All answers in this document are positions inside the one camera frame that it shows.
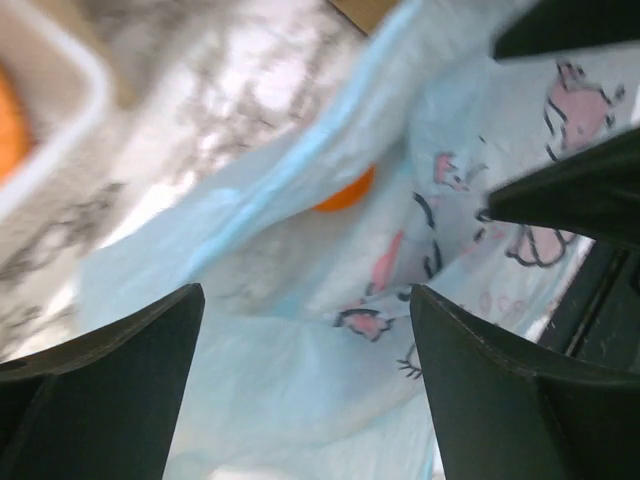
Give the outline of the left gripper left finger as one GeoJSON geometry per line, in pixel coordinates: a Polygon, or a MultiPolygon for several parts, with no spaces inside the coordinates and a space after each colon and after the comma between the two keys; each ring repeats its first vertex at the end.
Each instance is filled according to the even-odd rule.
{"type": "Polygon", "coordinates": [[[205,299],[179,288],[121,320],[1,365],[4,479],[159,479],[205,299]]]}

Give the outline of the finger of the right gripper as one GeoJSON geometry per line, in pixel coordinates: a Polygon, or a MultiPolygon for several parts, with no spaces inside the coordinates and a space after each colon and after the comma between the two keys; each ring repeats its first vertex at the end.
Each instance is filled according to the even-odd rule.
{"type": "Polygon", "coordinates": [[[498,221],[554,228],[639,248],[639,130],[504,185],[488,195],[498,221]]]}
{"type": "Polygon", "coordinates": [[[495,38],[496,60],[639,39],[639,0],[541,0],[495,38]]]}

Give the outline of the light blue plastic bag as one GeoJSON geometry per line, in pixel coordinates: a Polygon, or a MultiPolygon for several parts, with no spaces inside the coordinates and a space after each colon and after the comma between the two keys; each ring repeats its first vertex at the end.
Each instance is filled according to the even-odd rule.
{"type": "Polygon", "coordinates": [[[168,479],[428,479],[409,295],[530,336],[586,249],[485,211],[493,187],[637,118],[639,39],[496,60],[535,1],[423,1],[310,125],[201,180],[85,262],[84,330],[187,283],[205,296],[168,479]],[[376,167],[350,208],[314,206],[376,167]]]}

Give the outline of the white plastic tray basket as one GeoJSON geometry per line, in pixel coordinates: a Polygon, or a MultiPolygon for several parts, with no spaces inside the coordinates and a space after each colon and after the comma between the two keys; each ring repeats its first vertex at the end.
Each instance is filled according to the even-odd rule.
{"type": "Polygon", "coordinates": [[[74,1],[3,1],[1,66],[16,88],[35,146],[1,186],[1,217],[53,184],[101,124],[113,98],[97,38],[74,1]]]}

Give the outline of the orange toy carrot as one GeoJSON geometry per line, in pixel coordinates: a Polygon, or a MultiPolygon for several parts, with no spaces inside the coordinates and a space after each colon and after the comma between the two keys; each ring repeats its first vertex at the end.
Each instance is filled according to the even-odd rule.
{"type": "Polygon", "coordinates": [[[371,190],[376,167],[370,167],[358,180],[313,207],[315,211],[332,213],[352,207],[371,190]]]}

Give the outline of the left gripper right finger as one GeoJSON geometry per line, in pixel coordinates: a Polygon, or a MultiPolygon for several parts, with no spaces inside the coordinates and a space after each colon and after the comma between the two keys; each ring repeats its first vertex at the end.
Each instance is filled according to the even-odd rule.
{"type": "Polygon", "coordinates": [[[541,347],[427,286],[410,311],[446,478],[638,478],[638,374],[541,347]]]}

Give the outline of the brown burlap tote bag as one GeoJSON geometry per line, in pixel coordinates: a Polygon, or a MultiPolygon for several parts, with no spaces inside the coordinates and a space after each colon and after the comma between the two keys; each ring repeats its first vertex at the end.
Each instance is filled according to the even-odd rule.
{"type": "Polygon", "coordinates": [[[391,38],[406,29],[423,1],[329,0],[328,3],[367,36],[391,38]]]}

